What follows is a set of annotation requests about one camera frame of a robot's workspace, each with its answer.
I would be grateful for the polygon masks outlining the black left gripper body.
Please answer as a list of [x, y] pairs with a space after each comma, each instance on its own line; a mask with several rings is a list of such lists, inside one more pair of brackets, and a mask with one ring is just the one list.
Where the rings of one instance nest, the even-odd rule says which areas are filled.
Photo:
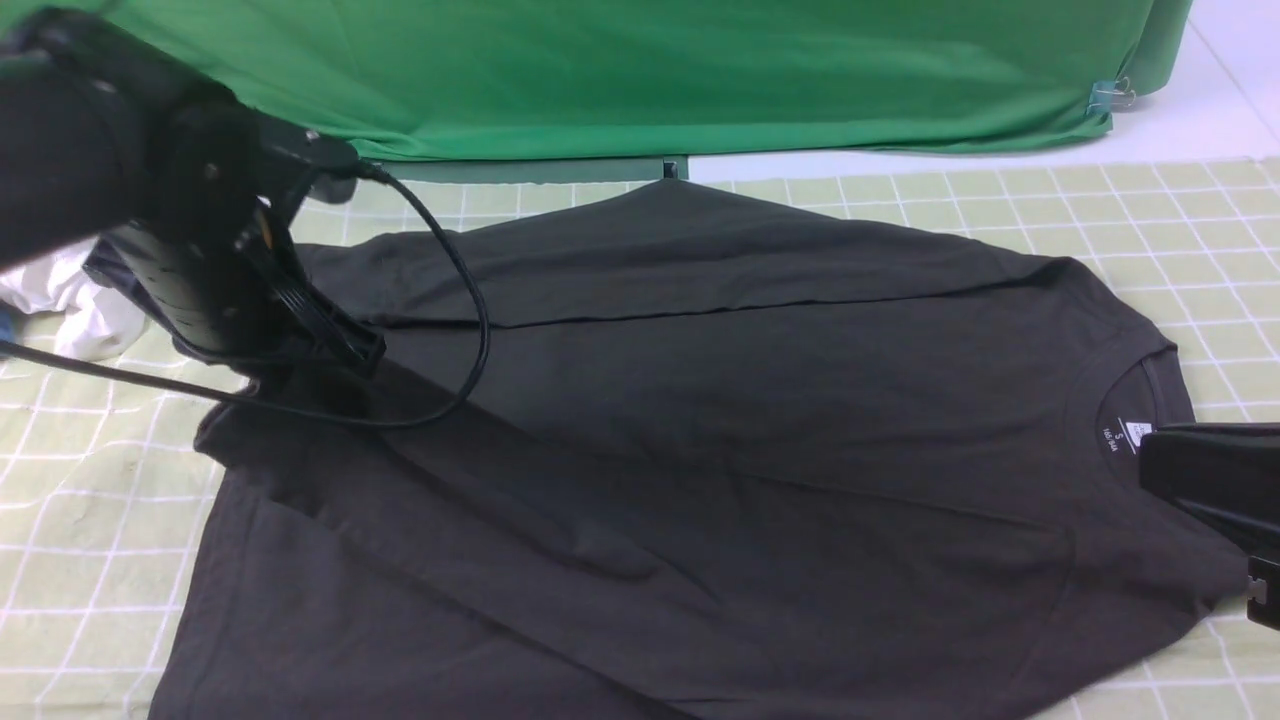
[[262, 256], [305, 274], [291, 223], [315, 186], [326, 202], [353, 195], [358, 152], [219, 104], [182, 111], [160, 133], [154, 163], [142, 214], [105, 237], [106, 281], [201, 361], [337, 365], [262, 278]]

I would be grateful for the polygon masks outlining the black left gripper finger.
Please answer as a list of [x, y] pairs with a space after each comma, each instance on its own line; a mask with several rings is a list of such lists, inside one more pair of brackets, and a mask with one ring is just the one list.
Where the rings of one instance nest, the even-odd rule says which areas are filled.
[[355, 320], [305, 274], [273, 255], [262, 256], [262, 278], [328, 363], [361, 377], [374, 374], [387, 347], [380, 333]]

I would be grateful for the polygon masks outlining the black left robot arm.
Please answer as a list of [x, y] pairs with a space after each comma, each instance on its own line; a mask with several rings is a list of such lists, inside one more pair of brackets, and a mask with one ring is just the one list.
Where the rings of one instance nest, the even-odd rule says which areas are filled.
[[243, 104], [91, 12], [42, 6], [3, 37], [3, 269], [84, 240], [93, 281], [191, 357], [369, 374], [385, 345], [308, 281], [306, 199], [352, 197], [343, 140]]

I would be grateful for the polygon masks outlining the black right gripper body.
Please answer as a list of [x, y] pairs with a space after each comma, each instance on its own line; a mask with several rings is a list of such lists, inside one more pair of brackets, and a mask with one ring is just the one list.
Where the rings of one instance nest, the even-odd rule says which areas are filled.
[[1245, 614], [1279, 629], [1279, 427], [1187, 423], [1140, 441], [1140, 486], [1225, 536], [1248, 557]]

